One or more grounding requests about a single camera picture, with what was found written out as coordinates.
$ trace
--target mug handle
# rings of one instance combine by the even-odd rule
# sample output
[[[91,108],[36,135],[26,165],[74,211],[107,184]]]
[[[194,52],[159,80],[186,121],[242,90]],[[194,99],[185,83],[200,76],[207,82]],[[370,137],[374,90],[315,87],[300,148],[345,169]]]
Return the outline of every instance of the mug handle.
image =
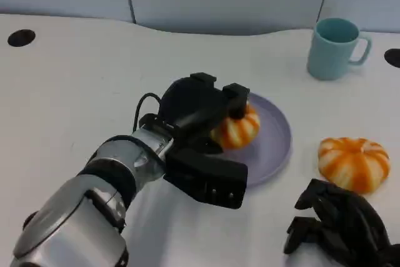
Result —
[[[371,51],[372,46],[373,46],[373,41],[371,40],[371,38],[369,36],[367,36],[365,34],[360,34],[359,38],[367,41],[367,48],[365,49],[364,54],[361,56],[361,59],[359,59],[358,61],[349,60],[349,64],[351,64],[353,66],[360,66],[360,65],[364,64],[368,58],[368,55],[369,55],[369,52]]]

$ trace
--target white table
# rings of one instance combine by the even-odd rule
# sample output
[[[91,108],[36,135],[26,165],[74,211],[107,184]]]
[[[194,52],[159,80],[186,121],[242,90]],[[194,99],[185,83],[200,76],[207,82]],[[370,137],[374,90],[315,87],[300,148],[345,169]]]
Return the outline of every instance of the white table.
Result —
[[[10,33],[36,39],[12,48]],[[386,183],[369,197],[392,241],[400,242],[400,70],[385,50],[400,35],[371,33],[359,72],[319,82],[306,72],[310,30],[233,37],[163,33],[117,21],[0,16],[0,264],[11,260],[25,217],[73,177],[104,140],[128,134],[139,97],[162,94],[194,72],[238,82],[274,102],[292,127],[290,164],[248,191],[237,211],[199,204],[158,181],[138,196],[124,236],[130,266],[317,267],[331,263],[314,246],[283,255],[293,206],[316,169],[320,140],[364,136],[392,161]],[[142,111],[156,109],[149,101]]]

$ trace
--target lavender plate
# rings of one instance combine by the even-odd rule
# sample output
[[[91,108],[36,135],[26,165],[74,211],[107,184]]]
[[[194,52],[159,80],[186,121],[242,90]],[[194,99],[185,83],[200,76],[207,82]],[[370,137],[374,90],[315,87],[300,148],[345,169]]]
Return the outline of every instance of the lavender plate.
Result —
[[[292,135],[286,117],[273,103],[253,93],[249,94],[249,102],[261,120],[256,139],[242,149],[225,151],[221,156],[247,165],[247,185],[251,187],[267,181],[287,165]]]

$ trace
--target orange striped pumpkin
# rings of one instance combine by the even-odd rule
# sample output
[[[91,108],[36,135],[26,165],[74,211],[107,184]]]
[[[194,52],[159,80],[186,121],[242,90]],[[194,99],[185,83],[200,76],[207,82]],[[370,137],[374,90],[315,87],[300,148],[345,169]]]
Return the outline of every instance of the orange striped pumpkin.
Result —
[[[325,139],[318,158],[319,172],[328,181],[359,194],[375,191],[390,171],[384,148],[363,138]]]
[[[225,118],[211,131],[211,138],[224,149],[238,149],[249,144],[258,134],[260,119],[256,110],[247,102],[242,119]]]

